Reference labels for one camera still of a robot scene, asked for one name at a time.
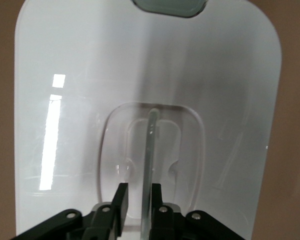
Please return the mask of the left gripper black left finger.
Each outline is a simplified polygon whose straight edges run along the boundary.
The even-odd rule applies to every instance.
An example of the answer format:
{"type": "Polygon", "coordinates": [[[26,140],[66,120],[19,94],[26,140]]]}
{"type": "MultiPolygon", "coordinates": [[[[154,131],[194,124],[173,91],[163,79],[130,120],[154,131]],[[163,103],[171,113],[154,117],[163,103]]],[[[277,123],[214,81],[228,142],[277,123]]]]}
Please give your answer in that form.
{"type": "Polygon", "coordinates": [[[116,240],[122,235],[129,207],[129,185],[120,183],[112,202],[98,203],[87,215],[84,240],[116,240]]]}

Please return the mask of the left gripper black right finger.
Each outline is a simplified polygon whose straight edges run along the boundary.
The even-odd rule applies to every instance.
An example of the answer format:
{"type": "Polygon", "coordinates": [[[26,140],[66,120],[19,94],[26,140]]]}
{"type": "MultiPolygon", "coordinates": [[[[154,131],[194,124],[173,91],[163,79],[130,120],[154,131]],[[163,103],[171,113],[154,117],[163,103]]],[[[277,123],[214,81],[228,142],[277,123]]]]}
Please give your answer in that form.
{"type": "Polygon", "coordinates": [[[170,202],[163,202],[162,185],[151,185],[151,227],[150,240],[180,240],[178,218],[182,217],[181,208],[170,202]]]}

